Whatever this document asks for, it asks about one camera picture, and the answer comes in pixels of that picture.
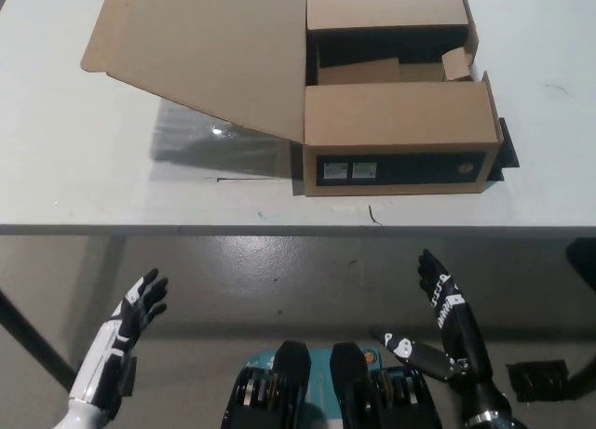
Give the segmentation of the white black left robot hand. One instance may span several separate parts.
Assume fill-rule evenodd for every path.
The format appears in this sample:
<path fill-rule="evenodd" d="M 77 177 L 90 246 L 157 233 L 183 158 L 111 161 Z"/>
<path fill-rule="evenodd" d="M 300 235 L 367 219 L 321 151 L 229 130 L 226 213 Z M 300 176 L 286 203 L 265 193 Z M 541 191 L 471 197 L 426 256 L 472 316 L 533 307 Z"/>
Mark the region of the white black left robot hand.
<path fill-rule="evenodd" d="M 83 359 L 59 428 L 104 428 L 134 388 L 133 350 L 149 324 L 167 309 L 166 277 L 156 268 L 141 276 L 105 320 Z"/>

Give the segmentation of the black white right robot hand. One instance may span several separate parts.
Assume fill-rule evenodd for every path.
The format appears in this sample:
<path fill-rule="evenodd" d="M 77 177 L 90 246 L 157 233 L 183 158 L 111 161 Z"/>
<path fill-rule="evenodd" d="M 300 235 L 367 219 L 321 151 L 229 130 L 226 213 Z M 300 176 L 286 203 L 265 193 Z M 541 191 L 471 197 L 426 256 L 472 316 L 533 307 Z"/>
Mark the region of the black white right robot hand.
<path fill-rule="evenodd" d="M 372 327 L 372 337 L 402 364 L 449 383 L 453 389 L 493 380 L 493 368 L 479 325 L 463 292 L 441 261 L 425 249 L 418 257 L 420 288 L 439 328 L 439 350 L 390 327 Z"/>

